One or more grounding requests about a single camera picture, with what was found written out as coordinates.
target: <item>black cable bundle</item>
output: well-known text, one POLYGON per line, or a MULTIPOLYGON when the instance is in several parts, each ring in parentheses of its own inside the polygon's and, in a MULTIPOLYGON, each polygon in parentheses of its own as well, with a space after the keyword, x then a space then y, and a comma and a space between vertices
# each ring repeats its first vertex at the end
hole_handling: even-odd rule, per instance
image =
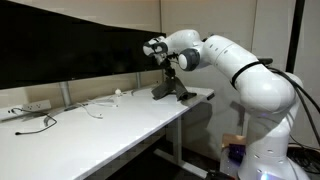
POLYGON ((34 114, 40 114, 40 115, 45 115, 47 117, 49 117, 51 120, 54 121, 53 124, 51 124, 50 126, 44 128, 44 129, 41 129, 39 131, 32 131, 32 132, 16 132, 15 135, 16 136, 19 136, 19 135, 27 135, 27 134, 36 134, 36 133, 40 133, 42 131, 45 131, 49 128, 51 128, 52 126, 54 126, 55 124, 57 124, 57 120, 55 120, 54 118, 52 118, 51 116, 49 116, 48 114, 46 113, 43 113, 43 112, 34 112, 34 111, 28 111, 28 110, 24 110, 24 109, 20 109, 20 108, 13 108, 12 111, 13 113, 15 113, 15 111, 18 110, 18 111, 22 111, 22 112, 29 112, 29 113, 34 113, 34 114))
MULTIPOLYGON (((284 77, 291 83, 291 85, 293 86, 293 88, 295 89, 295 91, 297 92, 300 98, 300 101, 304 107, 304 110, 307 113, 313 132, 316 136, 317 142, 320 145, 320 137, 319 137, 318 131, 315 127, 314 121, 312 119, 310 111, 304 101, 304 97, 302 96, 301 92, 310 100, 310 102, 314 105, 314 107, 320 113, 320 107, 318 106, 318 104, 299 84, 297 84, 294 80, 292 80, 287 74, 272 67, 267 67, 267 68, 271 70, 271 72, 279 74, 280 76, 284 77)), ((312 174, 320 174, 320 153, 319 153, 320 149, 303 145, 298 141, 296 141, 291 135, 290 137, 295 142, 291 144, 296 144, 300 147, 289 147, 287 152, 288 157, 292 161, 296 162, 299 166, 301 166, 306 172, 312 173, 312 174)))

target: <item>metal frame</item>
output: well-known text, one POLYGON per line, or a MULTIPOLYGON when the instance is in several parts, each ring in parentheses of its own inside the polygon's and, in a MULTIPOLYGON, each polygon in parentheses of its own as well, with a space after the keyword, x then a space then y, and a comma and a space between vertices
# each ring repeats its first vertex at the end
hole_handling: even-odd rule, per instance
POLYGON ((71 96, 69 92, 69 84, 67 81, 59 82, 63 102, 65 107, 69 107, 71 105, 71 96))
POLYGON ((170 155, 162 150, 156 149, 154 154, 162 157, 163 159, 181 167, 182 169, 189 171, 198 177, 205 179, 207 177, 207 171, 198 168, 188 162, 182 160, 182 151, 181 151, 181 116, 176 119, 174 122, 173 129, 173 155, 170 155))
POLYGON ((296 62, 304 5, 305 0, 296 0, 286 67, 286 72, 290 73, 293 73, 296 62))
POLYGON ((137 89, 141 88, 141 72, 136 73, 136 83, 137 89))

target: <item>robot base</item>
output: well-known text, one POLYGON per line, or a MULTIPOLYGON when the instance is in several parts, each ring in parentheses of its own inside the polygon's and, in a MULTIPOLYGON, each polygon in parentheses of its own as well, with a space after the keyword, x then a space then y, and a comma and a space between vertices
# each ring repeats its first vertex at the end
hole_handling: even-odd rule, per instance
POLYGON ((241 180, 309 180, 305 171, 288 157, 274 158, 269 162, 263 157, 248 153, 238 171, 241 180))

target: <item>black cable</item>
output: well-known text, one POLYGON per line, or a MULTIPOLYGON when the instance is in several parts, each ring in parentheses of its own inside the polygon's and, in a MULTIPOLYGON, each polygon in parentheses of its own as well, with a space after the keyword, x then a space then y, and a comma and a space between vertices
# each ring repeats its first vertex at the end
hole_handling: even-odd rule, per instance
MULTIPOLYGON (((312 116, 309 112, 309 109, 304 101, 304 97, 302 96, 301 92, 303 92, 303 94, 312 102, 312 104, 317 108, 318 112, 320 113, 319 106, 315 103, 315 101, 311 98, 311 96, 299 84, 297 84, 294 80, 292 80, 287 74, 285 74, 284 72, 282 72, 278 69, 275 69, 275 68, 271 68, 271 67, 267 67, 267 68, 270 69, 271 72, 277 73, 280 76, 284 77, 285 79, 287 79, 291 83, 291 85, 293 86, 293 88, 295 89, 295 91, 297 92, 297 94, 300 98, 300 101, 301 101, 301 103, 306 111, 306 114, 308 116, 308 119, 310 121, 311 127, 315 133, 316 138, 317 138, 318 144, 320 145, 320 140, 319 140, 320 138, 319 138, 318 131, 314 125, 312 116)), ((295 142, 295 144, 299 145, 302 149, 302 150, 301 149, 300 150, 299 149, 292 150, 293 152, 291 154, 288 154, 288 156, 290 156, 290 159, 292 159, 299 166, 301 166, 306 172, 319 175, 320 174, 320 160, 318 160, 319 157, 315 157, 313 155, 313 152, 319 153, 318 152, 319 149, 303 145, 303 144, 299 143, 297 140, 295 140, 291 135, 290 135, 290 137, 295 142)))
POLYGON ((314 106, 317 108, 318 112, 320 113, 319 106, 315 103, 315 101, 311 98, 311 96, 299 84, 297 84, 294 80, 292 80, 287 74, 285 74, 284 72, 282 72, 282 71, 280 71, 278 69, 272 68, 272 67, 268 67, 268 69, 272 70, 272 72, 274 72, 274 73, 277 73, 277 74, 281 75, 282 77, 287 79, 292 84, 292 86, 294 87, 295 91, 297 92, 297 94, 298 94, 298 96, 299 96, 299 98, 301 100, 301 103, 302 103, 302 105, 303 105, 303 107, 304 107, 304 109, 305 109, 305 111, 307 113, 310 125, 311 125, 311 127, 312 127, 312 129, 314 131, 314 134, 316 136, 317 142, 320 145, 320 136, 318 134, 318 131, 317 131, 317 128, 316 128, 316 126, 315 126, 315 124, 313 122, 312 116, 311 116, 311 114, 309 112, 309 109, 308 109, 308 107, 307 107, 307 105, 306 105, 306 103, 304 101, 304 98, 302 97, 300 91, 302 91, 308 97, 308 99, 314 104, 314 106))
POLYGON ((53 124, 51 124, 50 126, 44 128, 44 129, 41 129, 39 131, 33 131, 33 132, 16 132, 15 135, 27 135, 27 134, 36 134, 36 133, 40 133, 42 131, 45 131, 47 129, 49 129, 50 127, 54 126, 55 124, 57 124, 57 120, 55 120, 53 117, 49 116, 48 114, 46 113, 43 113, 43 112, 33 112, 33 111, 28 111, 28 110, 24 110, 24 109, 20 109, 20 108, 12 108, 12 112, 14 112, 14 110, 19 110, 19 111, 24 111, 24 112, 29 112, 29 113, 35 113, 35 114, 42 114, 42 115, 45 115, 47 117, 49 117, 50 119, 52 119, 54 121, 53 124))

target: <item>table leg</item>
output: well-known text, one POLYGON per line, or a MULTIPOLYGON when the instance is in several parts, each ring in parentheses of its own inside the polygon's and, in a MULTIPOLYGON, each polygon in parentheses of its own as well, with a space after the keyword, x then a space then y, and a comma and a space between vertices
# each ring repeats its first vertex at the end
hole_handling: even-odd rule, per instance
POLYGON ((207 171, 200 169, 188 162, 185 162, 182 160, 182 152, 181 152, 181 117, 176 119, 174 122, 174 128, 173 128, 173 156, 161 151, 159 149, 156 149, 154 151, 154 154, 162 157, 163 159, 180 166, 184 170, 187 170, 200 178, 205 179, 207 176, 207 171))

